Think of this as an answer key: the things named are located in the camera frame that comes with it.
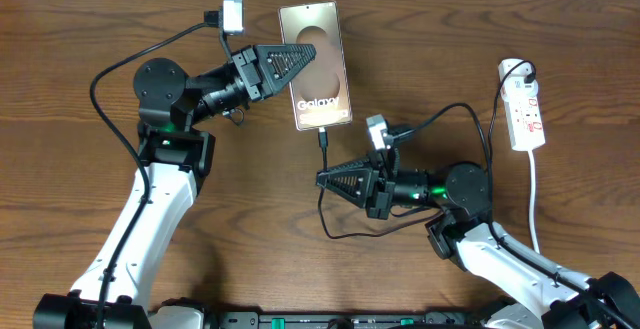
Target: power outlet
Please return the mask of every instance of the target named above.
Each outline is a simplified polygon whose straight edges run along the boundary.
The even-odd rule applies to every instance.
[[[521,59],[505,59],[498,66],[498,74],[502,81],[504,75]],[[504,100],[507,113],[507,125],[511,148],[517,151],[529,151],[545,143],[542,116],[538,103],[538,82],[525,83],[525,77],[533,68],[530,64],[522,64],[504,81],[500,95]]]

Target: phone screen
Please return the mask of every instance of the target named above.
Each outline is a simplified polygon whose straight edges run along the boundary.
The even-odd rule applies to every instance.
[[[298,130],[351,122],[338,9],[335,2],[279,10],[285,44],[313,44],[316,58],[290,84]]]

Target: wood grain surface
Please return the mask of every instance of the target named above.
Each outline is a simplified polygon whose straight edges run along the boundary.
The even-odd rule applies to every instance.
[[[278,43],[277,9],[326,0],[244,0],[234,48]],[[543,253],[640,287],[640,0],[336,0],[354,113],[329,131],[330,164],[370,147],[367,116],[417,123],[465,101],[488,125],[505,57],[533,60],[547,144],[536,150]],[[95,114],[96,73],[202,19],[221,0],[0,0],[0,323],[29,327],[44,293],[65,294],[101,248],[135,166]],[[151,57],[188,73],[220,65],[201,30]],[[132,78],[106,77],[98,99],[136,142]],[[180,223],[154,305],[190,296],[264,311],[477,308],[500,294],[433,253],[423,227],[330,241],[316,213],[315,132],[297,132],[288,94],[255,104],[217,137],[213,170]],[[527,155],[510,149],[504,110],[494,136],[496,218],[529,244]],[[402,148],[403,165],[482,159],[466,112],[453,111]],[[375,230],[333,195],[334,233]]]

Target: white power cord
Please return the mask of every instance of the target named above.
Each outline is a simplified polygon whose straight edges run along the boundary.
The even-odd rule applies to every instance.
[[[500,96],[504,100],[509,127],[511,149],[529,153],[531,166],[531,196],[529,198],[529,231],[533,250],[540,254],[536,234],[536,164],[533,150],[545,143],[542,116],[538,103],[538,81],[535,80],[535,67],[531,62],[510,58],[498,65],[500,76]]]
[[[531,242],[533,250],[540,254],[540,246],[538,245],[538,234],[536,234],[536,162],[533,159],[533,150],[528,150],[529,168],[531,171],[531,193],[529,194],[529,231],[531,232]]]

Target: green led light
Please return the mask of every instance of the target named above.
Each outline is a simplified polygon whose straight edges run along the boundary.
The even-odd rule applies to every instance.
[[[169,133],[174,130],[176,130],[176,126],[173,125],[173,123],[169,123],[160,129],[160,131],[169,132]]]
[[[444,194],[444,192],[446,191],[447,190],[444,187],[435,187],[431,189],[431,194],[434,194],[434,195]]]

